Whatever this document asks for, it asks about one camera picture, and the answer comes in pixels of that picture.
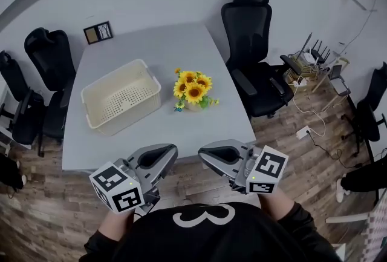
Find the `black office chair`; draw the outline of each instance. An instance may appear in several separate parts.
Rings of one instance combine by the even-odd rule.
[[[27,86],[18,63],[5,51],[0,52],[0,73],[19,102],[15,115],[6,112],[4,104],[0,106],[0,114],[12,119],[12,138],[18,143],[31,145],[39,135],[37,154],[42,156],[42,124],[46,109],[43,97]]]
[[[24,49],[46,87],[55,91],[44,119],[43,134],[61,141],[76,75],[67,35],[60,30],[37,28],[25,39]]]
[[[222,7],[230,45],[230,59],[226,65],[249,117],[273,117],[294,95],[283,75],[289,68],[301,74],[301,69],[287,56],[281,56],[283,65],[260,62],[268,52],[272,18],[268,1],[233,0]]]
[[[382,114],[382,119],[379,121],[376,121],[374,115],[374,111],[378,107],[386,89],[387,64],[386,62],[383,62],[383,67],[381,69],[374,70],[368,93],[366,97],[357,104],[355,118],[351,120],[346,114],[341,116],[341,119],[348,120],[353,128],[353,132],[342,136],[341,139],[345,140],[353,134],[356,136],[357,152],[353,154],[354,157],[357,157],[359,154],[360,143],[362,143],[364,139],[368,139],[372,142],[377,142],[380,139],[379,125],[384,123],[387,127],[387,121],[384,114]]]

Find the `black jacket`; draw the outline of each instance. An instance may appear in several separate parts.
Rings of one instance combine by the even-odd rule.
[[[337,261],[300,204],[275,222],[244,203],[188,205],[152,212],[119,241],[96,232],[80,261]]]

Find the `floor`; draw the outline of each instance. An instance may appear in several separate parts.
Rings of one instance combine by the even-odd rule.
[[[332,96],[329,86],[324,85],[314,94],[310,89],[298,91],[295,101],[303,110],[313,107],[319,111]],[[341,159],[347,166],[367,162],[365,145],[362,145],[361,155],[352,158],[354,139],[341,141],[341,135],[350,131],[349,124],[340,119],[344,113],[351,114],[346,101],[321,113],[327,131],[324,137],[314,134],[315,141],[326,147],[332,156],[336,156],[340,148]],[[272,119],[252,120],[258,146],[268,145],[289,155],[280,187],[311,212],[318,231],[331,243],[347,243],[347,261],[358,261],[363,223],[328,225],[325,219],[371,210],[375,193],[352,193],[338,204],[336,179],[349,169],[315,147],[308,136],[298,140],[295,132],[305,125],[320,134],[324,130],[321,120],[313,113],[301,114],[293,102]],[[35,149],[27,151],[14,145],[10,157],[21,161],[22,172],[29,182],[12,199],[7,196],[7,188],[0,185],[0,252],[7,254],[6,261],[76,261],[84,254],[83,244],[106,213],[87,174],[61,170],[61,153],[62,147],[49,139],[45,139],[44,158],[38,157]],[[258,205],[257,196],[231,192],[226,179],[199,161],[177,163],[159,189],[162,196],[159,208],[225,201]]]

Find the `plastic basket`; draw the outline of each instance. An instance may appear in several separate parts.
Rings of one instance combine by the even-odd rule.
[[[90,128],[114,135],[158,109],[161,85],[143,60],[134,60],[81,92]]]

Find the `wall socket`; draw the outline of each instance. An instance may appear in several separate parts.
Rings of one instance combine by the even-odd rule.
[[[296,136],[298,139],[304,138],[306,135],[308,135],[307,131],[310,132],[309,126],[305,126],[302,129],[300,129],[297,133]]]

